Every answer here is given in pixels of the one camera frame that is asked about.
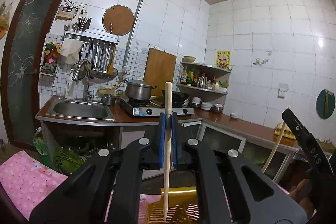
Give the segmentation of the person right hand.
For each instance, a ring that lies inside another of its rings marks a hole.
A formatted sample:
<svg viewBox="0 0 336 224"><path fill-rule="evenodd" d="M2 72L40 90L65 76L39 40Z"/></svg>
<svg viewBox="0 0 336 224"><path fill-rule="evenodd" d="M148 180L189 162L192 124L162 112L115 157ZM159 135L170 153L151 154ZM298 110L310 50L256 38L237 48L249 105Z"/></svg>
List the person right hand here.
<svg viewBox="0 0 336 224"><path fill-rule="evenodd" d="M310 219L314 213L314 205L309 199L309 193L312 190L312 184L309 179L303 179L298 186L293 187L289 197L295 200L306 212L307 218Z"/></svg>

